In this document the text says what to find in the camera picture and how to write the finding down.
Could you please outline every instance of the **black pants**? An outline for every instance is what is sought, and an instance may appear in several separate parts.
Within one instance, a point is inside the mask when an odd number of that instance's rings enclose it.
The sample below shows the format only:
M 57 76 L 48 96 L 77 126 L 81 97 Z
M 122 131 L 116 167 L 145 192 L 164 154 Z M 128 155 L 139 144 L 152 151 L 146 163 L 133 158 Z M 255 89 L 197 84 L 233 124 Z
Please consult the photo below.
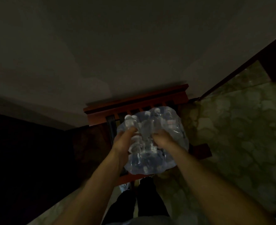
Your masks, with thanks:
M 154 180 L 147 177 L 140 180 L 137 188 L 138 216 L 169 216 L 165 204 L 156 191 Z M 133 218 L 136 196 L 134 191 L 126 190 L 109 208 L 102 225 L 125 222 Z

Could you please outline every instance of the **marble floor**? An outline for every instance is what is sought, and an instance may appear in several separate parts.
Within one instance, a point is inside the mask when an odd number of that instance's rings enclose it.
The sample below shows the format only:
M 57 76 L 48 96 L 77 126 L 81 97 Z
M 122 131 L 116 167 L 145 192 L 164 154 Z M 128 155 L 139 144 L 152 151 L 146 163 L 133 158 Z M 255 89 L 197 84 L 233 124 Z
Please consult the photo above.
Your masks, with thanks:
M 202 163 L 276 215 L 276 82 L 260 63 L 179 111 L 190 142 L 211 148 L 213 156 Z M 154 181 L 177 224 L 209 224 L 176 167 Z M 109 206 L 119 194 L 114 189 Z M 51 224 L 75 195 L 76 191 L 30 224 Z

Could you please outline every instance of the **plastic bag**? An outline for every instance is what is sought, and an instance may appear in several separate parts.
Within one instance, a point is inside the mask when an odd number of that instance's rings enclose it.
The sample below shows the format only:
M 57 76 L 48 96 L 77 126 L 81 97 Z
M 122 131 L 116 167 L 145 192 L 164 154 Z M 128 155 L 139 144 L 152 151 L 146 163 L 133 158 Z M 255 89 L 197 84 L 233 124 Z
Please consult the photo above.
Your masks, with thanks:
M 125 131 L 131 126 L 138 129 L 131 138 L 129 161 L 125 165 L 125 169 L 131 174 L 158 174 L 176 166 L 172 156 L 165 149 L 158 148 L 151 137 L 159 129 L 165 129 L 180 146 L 187 151 L 189 149 L 181 119 L 168 106 L 127 115 L 125 121 L 118 126 L 117 132 Z

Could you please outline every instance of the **person's right arm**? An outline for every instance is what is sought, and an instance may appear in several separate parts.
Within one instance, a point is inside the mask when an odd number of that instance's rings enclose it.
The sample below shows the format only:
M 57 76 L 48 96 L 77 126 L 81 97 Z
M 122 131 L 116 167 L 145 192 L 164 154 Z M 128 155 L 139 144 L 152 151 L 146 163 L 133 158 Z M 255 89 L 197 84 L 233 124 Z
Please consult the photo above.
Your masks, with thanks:
M 276 220 L 239 188 L 204 167 L 164 130 L 153 134 L 174 158 L 193 195 L 213 224 L 276 224 Z

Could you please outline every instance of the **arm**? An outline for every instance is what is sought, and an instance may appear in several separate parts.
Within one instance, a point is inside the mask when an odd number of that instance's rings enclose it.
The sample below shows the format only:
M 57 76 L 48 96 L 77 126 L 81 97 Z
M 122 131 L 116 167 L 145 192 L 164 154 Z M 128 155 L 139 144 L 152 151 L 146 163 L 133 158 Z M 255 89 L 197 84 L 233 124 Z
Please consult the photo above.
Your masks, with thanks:
M 101 223 L 119 174 L 128 161 L 130 140 L 136 130 L 132 127 L 116 136 L 108 156 L 54 225 L 99 225 Z
M 174 158 L 193 195 L 212 224 L 276 224 L 276 220 L 240 189 L 205 168 L 164 130 L 155 142 Z

